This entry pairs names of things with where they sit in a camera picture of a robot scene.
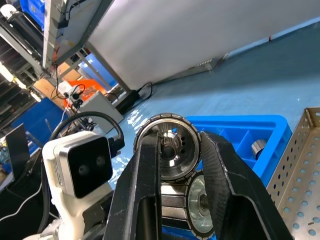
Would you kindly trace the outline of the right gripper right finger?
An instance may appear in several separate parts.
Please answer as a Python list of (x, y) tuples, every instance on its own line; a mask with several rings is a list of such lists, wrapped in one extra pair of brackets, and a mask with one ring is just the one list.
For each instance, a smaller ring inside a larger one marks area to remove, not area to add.
[(266, 187), (224, 137), (202, 131), (208, 209), (217, 240), (293, 240)]

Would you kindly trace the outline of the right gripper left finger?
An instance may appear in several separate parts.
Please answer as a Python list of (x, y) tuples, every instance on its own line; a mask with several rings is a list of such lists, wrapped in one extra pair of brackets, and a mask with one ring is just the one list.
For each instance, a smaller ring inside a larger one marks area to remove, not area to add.
[(160, 138), (144, 136), (114, 190), (103, 240), (161, 240)]

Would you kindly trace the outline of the metal roller with gear shaft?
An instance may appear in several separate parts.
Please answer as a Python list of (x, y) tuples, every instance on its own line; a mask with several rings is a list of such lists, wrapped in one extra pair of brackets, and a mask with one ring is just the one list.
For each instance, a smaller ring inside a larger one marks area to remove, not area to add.
[(133, 150), (154, 132), (160, 140), (161, 180), (179, 182), (190, 177), (201, 158), (201, 136), (196, 127), (176, 113), (154, 115), (136, 133)]

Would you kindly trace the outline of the blue compartment tray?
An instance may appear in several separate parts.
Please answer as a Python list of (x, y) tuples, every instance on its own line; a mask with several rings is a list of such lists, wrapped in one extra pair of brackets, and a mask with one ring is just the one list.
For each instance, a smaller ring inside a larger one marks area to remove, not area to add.
[[(211, 115), (188, 116), (198, 131), (224, 137), (237, 155), (260, 177), (267, 186), (291, 138), (292, 131), (281, 115)], [(255, 160), (251, 145), (264, 139), (266, 146)]]

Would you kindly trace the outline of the perforated steel tray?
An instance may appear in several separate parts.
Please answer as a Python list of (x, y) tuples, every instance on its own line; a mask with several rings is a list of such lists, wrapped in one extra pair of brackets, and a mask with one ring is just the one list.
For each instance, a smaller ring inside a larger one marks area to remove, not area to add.
[(320, 240), (320, 107), (304, 109), (267, 191), (293, 240)]

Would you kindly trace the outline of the black power adapter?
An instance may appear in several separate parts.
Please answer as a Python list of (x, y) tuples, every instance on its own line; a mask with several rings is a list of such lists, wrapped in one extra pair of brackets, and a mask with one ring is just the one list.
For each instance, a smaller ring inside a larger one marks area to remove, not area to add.
[(115, 104), (115, 108), (121, 115), (124, 115), (131, 107), (133, 107), (134, 103), (139, 100), (139, 98), (140, 95), (138, 91), (131, 90), (120, 98), (120, 100)]

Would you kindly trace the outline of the black flat electronic device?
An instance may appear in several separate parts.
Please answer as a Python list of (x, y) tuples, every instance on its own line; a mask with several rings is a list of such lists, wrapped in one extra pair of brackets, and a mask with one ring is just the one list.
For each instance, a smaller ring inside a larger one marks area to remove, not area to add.
[(28, 140), (24, 124), (20, 124), (5, 136), (13, 179), (17, 180), (30, 160)]

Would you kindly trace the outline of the blue plastic crate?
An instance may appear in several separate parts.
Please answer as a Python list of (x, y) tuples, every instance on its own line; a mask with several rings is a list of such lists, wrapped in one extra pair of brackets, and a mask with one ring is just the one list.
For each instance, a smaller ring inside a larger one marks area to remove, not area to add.
[(25, 131), (44, 145), (61, 121), (62, 115), (63, 110), (45, 97), (41, 102), (37, 102), (19, 116), (10, 125), (9, 130), (11, 131), (23, 124)]

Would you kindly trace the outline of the orange plastic item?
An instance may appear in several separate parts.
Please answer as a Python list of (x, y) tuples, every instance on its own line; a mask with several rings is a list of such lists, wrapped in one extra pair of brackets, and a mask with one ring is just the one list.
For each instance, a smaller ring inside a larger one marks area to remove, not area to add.
[(97, 91), (101, 92), (102, 94), (105, 94), (107, 92), (107, 90), (95, 79), (69, 80), (64, 82), (69, 82), (69, 84), (71, 86), (74, 86), (74, 88), (78, 85), (75, 93), (82, 93), (79, 96), (79, 99), (81, 99), (83, 102), (86, 102)]

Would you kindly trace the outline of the white power strip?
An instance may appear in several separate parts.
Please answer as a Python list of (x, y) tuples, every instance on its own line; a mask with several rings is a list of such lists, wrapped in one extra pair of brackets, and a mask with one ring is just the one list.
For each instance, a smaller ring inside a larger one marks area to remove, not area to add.
[(70, 85), (69, 82), (64, 81), (58, 84), (57, 86), (57, 98), (61, 100), (68, 100), (70, 94), (75, 89), (74, 86)]

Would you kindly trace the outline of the white partition panel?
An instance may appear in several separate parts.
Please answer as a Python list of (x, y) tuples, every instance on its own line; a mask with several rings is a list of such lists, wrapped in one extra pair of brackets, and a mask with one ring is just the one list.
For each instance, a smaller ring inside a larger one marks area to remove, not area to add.
[(88, 43), (137, 89), (320, 17), (320, 0), (114, 0)]

